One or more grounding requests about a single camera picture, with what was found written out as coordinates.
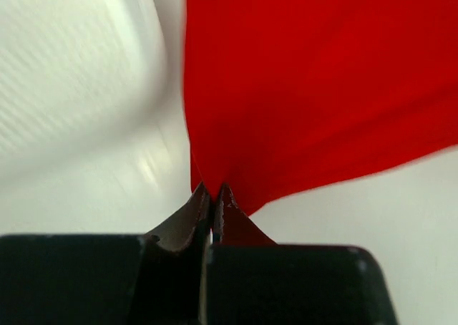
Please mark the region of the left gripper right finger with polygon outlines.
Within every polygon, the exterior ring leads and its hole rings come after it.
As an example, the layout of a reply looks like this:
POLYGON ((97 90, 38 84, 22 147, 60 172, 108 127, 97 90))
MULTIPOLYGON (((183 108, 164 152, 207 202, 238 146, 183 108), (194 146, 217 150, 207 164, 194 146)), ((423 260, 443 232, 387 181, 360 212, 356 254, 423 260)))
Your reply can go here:
POLYGON ((275 246, 239 207, 233 191, 224 184, 214 207, 213 244, 226 246, 275 246))

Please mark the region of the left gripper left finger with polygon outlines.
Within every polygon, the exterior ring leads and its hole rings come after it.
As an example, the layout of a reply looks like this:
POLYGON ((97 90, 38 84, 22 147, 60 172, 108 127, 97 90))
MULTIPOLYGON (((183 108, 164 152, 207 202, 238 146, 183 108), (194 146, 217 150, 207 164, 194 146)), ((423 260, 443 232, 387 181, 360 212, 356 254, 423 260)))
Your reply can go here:
POLYGON ((210 196, 203 184, 145 234, 145 323, 191 324, 198 318, 210 196))

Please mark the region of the bright red t-shirt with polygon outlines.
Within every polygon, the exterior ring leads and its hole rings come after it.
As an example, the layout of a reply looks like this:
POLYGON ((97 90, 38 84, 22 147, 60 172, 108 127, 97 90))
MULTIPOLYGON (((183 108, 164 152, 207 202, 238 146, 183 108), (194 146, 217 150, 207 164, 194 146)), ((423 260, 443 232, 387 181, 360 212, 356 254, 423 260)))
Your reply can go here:
POLYGON ((273 200, 457 144, 457 0, 186 0, 190 183, 273 200))

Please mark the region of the white perforated plastic basket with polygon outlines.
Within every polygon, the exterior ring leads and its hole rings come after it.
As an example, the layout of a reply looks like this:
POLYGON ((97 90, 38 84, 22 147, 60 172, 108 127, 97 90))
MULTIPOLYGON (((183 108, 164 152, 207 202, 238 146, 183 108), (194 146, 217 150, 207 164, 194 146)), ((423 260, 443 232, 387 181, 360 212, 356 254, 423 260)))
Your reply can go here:
POLYGON ((1 0, 1 180, 141 123, 166 79, 154 0, 1 0))

